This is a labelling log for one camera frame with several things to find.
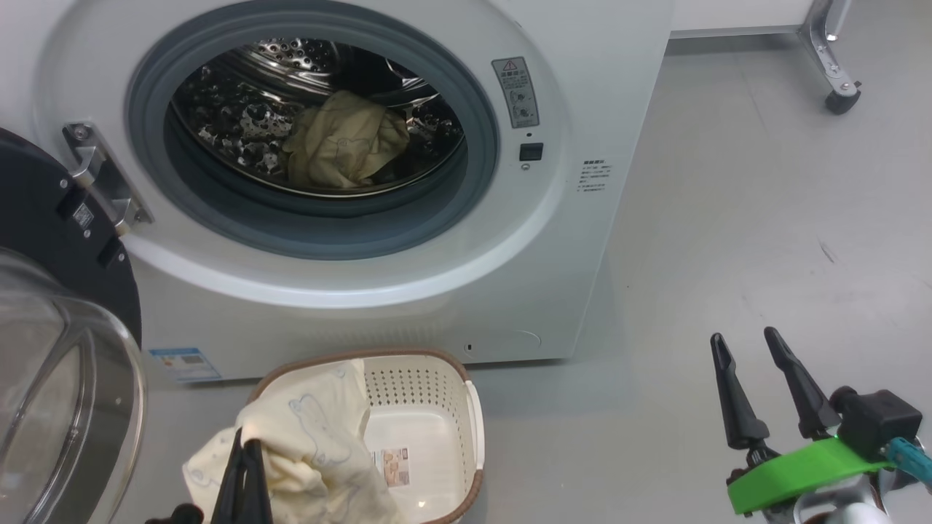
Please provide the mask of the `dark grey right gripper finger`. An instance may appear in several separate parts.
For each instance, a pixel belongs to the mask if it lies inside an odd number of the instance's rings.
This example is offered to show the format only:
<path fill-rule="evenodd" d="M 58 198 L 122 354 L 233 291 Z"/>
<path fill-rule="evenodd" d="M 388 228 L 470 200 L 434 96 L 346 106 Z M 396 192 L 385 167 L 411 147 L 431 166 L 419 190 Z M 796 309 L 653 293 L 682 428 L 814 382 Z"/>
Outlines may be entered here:
<path fill-rule="evenodd" d="M 752 450 L 765 444 L 770 436 L 766 423 L 757 418 L 736 374 L 733 359 L 724 336 L 715 333 L 710 338 L 716 387 L 727 445 L 732 450 Z"/>
<path fill-rule="evenodd" d="M 829 404 L 822 388 L 808 373 L 805 365 L 786 344 L 773 326 L 765 328 L 765 341 L 776 367 L 783 372 L 794 407 L 799 417 L 799 432 L 805 439 L 826 439 L 829 429 L 841 424 L 841 417 Z"/>

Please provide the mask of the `grey rubber door gasket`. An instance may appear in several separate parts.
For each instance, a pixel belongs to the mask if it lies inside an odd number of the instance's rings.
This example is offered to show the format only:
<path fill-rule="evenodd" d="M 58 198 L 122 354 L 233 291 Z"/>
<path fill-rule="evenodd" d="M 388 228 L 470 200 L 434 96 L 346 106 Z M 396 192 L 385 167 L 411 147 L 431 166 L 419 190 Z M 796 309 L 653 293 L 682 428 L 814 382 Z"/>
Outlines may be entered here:
<path fill-rule="evenodd" d="M 250 181 L 210 155 L 177 120 L 173 93 L 214 57 L 262 39 L 306 37 L 389 57 L 425 79 L 467 140 L 436 178 L 358 199 L 318 199 Z M 330 0 L 252 0 L 208 11 L 157 42 L 127 99 L 127 131 L 154 185 L 180 212 L 234 242 L 310 260 L 362 260 L 423 245 L 462 222 L 494 180 L 498 119 L 475 74 L 408 24 Z"/>

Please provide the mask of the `grey partition leg with caster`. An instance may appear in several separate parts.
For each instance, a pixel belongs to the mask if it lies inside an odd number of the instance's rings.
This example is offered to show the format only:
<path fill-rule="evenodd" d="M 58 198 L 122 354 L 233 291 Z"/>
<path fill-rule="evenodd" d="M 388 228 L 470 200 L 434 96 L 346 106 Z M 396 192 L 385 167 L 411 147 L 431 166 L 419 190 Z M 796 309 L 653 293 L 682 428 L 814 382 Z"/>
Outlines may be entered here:
<path fill-rule="evenodd" d="M 830 92 L 825 106 L 833 115 L 845 115 L 859 100 L 860 82 L 853 80 L 835 55 L 832 44 L 838 40 L 843 21 L 853 0 L 813 0 L 797 34 L 803 46 L 821 66 Z"/>

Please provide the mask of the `steel perforated drum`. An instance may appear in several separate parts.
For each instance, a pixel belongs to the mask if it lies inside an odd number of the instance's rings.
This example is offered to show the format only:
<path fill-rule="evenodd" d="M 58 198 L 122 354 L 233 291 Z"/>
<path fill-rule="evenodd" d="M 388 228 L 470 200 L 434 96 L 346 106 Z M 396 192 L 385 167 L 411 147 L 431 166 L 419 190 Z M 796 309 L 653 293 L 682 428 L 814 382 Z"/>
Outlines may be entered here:
<path fill-rule="evenodd" d="M 294 117 L 341 90 L 402 116 L 409 145 L 368 188 L 294 188 L 280 158 Z M 358 199 L 408 188 L 439 176 L 467 143 L 450 104 L 419 74 L 373 51 L 306 37 L 262 39 L 214 57 L 177 87 L 172 109 L 233 172 L 304 198 Z"/>

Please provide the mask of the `blue energy label sticker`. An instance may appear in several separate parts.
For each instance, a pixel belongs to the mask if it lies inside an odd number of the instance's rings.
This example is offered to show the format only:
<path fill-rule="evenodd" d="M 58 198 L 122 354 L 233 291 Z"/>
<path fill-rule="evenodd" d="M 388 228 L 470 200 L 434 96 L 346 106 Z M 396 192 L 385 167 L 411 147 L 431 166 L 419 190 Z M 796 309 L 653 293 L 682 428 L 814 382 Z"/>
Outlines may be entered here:
<path fill-rule="evenodd" d="M 167 375 L 180 384 L 220 381 L 222 375 L 197 348 L 150 349 Z"/>

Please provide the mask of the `grey warning sticker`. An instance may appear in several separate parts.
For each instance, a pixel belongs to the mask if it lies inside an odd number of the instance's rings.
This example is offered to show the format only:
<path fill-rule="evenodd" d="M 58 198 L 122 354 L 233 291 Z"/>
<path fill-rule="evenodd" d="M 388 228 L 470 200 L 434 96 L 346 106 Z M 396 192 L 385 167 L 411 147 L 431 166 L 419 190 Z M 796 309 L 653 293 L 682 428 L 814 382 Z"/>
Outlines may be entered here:
<path fill-rule="evenodd" d="M 539 126 L 540 115 L 532 75 L 524 57 L 503 57 L 491 66 L 504 96 L 513 129 Z"/>

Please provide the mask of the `round dark grey washer door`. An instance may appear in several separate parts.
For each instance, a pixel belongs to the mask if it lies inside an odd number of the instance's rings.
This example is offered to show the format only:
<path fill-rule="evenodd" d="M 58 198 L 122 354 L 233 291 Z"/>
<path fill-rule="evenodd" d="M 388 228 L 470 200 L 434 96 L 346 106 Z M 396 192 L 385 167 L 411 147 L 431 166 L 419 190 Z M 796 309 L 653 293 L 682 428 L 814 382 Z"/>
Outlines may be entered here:
<path fill-rule="evenodd" d="M 77 176 L 0 129 L 0 524 L 111 524 L 142 443 L 142 314 Z"/>

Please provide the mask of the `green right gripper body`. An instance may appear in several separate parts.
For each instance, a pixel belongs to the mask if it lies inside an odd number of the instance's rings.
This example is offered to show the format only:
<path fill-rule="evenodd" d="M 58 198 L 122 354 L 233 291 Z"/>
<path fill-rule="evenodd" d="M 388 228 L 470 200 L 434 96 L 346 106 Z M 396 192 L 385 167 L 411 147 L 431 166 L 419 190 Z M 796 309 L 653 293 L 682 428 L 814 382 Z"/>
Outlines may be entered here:
<path fill-rule="evenodd" d="M 727 480 L 727 496 L 737 515 L 801 517 L 803 508 L 829 503 L 828 517 L 887 517 L 876 473 L 889 464 L 869 462 L 835 435 L 779 455 L 766 444 L 746 450 L 748 468 Z"/>

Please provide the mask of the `cream printed garment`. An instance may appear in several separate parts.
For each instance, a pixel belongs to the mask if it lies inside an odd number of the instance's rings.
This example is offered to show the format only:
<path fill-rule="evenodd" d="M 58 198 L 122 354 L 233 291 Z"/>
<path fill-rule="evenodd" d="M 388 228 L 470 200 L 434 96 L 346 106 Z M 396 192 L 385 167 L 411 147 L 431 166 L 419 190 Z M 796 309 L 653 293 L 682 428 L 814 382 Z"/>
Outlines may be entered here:
<path fill-rule="evenodd" d="M 280 158 L 294 188 L 368 188 L 409 142 L 402 116 L 341 90 L 294 117 Z"/>
<path fill-rule="evenodd" d="M 214 503 L 237 430 L 262 445 L 274 524 L 407 524 L 363 434 L 369 417 L 360 360 L 313 373 L 249 402 L 182 467 L 193 504 L 212 524 Z"/>

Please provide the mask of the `metal door hinge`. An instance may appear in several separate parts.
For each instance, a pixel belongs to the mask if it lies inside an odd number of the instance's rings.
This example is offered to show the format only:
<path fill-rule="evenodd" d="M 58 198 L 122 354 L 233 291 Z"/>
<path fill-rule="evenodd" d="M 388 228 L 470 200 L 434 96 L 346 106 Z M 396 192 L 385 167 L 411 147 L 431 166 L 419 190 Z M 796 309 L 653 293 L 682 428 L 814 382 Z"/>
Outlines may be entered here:
<path fill-rule="evenodd" d="M 141 223 L 153 223 L 149 207 L 113 158 L 95 126 L 70 122 L 61 129 L 68 149 L 79 163 L 70 175 L 102 206 L 118 235 L 126 235 Z"/>

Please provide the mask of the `product sticker inside basket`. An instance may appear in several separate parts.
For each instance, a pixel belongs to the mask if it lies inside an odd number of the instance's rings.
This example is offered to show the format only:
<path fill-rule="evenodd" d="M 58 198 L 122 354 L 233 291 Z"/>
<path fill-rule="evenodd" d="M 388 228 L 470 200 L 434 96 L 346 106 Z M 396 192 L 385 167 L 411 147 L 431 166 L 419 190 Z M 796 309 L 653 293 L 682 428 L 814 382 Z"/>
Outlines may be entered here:
<path fill-rule="evenodd" d="M 388 488 L 410 485 L 411 474 L 407 447 L 371 451 L 371 458 Z"/>

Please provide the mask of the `white front-load washing machine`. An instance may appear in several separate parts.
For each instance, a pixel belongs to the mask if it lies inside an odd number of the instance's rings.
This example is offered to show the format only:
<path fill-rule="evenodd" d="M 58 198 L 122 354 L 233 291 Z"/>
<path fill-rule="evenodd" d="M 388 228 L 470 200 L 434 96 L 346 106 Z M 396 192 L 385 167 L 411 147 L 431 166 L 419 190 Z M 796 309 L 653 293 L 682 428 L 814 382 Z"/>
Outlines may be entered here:
<path fill-rule="evenodd" d="M 138 288 L 141 352 L 197 348 L 222 379 L 382 347 L 440 349 L 463 362 L 572 355 L 671 0 L 330 0 L 442 44 L 479 80 L 500 133 L 494 180 L 462 222 L 362 260 L 289 258 L 231 241 L 180 212 L 134 152 L 127 100 L 147 53 L 182 23 L 250 1 L 0 0 L 0 129 L 73 170 L 61 129 L 93 124 L 153 216 L 119 235 Z M 510 126 L 491 66 L 503 57 L 525 58 L 539 126 Z M 520 162 L 522 143 L 543 143 L 542 159 Z"/>

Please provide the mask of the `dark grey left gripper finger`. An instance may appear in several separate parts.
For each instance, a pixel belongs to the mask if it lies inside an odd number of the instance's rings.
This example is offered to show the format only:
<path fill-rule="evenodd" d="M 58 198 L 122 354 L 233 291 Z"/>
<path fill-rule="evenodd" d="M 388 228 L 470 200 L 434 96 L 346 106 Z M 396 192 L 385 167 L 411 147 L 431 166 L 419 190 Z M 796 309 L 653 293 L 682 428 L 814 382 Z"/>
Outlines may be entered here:
<path fill-rule="evenodd" d="M 214 503 L 212 524 L 237 524 L 242 511 L 243 487 L 245 478 L 244 451 L 242 449 L 242 430 L 237 430 L 233 438 L 229 460 L 222 477 L 218 497 Z"/>
<path fill-rule="evenodd" d="M 262 445 L 258 440 L 247 441 L 245 458 L 245 524 L 274 524 Z"/>

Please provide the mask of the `cream perforated laundry basket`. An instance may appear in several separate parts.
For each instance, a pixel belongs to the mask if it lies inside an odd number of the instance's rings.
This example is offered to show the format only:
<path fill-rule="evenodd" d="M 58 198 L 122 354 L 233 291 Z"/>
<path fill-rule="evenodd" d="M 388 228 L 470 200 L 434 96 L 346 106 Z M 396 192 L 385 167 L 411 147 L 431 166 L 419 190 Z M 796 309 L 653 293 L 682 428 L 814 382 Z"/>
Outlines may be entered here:
<path fill-rule="evenodd" d="M 409 451 L 410 485 L 386 486 L 400 511 L 409 524 L 460 524 L 483 483 L 485 422 L 475 384 L 451 355 L 399 347 L 291 362 L 263 378 L 250 401 L 352 360 L 360 360 L 364 369 L 367 450 Z"/>

